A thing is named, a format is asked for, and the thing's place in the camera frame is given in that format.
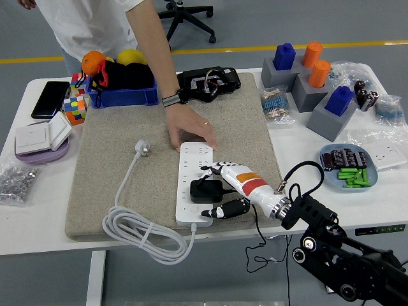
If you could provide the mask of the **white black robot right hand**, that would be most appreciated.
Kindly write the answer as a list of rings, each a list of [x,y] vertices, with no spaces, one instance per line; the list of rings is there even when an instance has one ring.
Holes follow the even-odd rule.
[[[220,175],[250,204],[259,205],[269,219],[278,219],[279,211],[288,203],[285,195],[275,190],[247,166],[232,162],[217,162],[202,166],[200,183],[211,175]]]

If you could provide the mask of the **person's left hand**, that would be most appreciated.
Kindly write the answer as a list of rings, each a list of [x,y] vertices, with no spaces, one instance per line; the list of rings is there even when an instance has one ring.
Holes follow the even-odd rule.
[[[165,113],[170,141],[177,152],[180,152],[182,131],[202,137],[213,149],[216,149],[217,140],[213,126],[190,106],[176,103],[167,106]]]

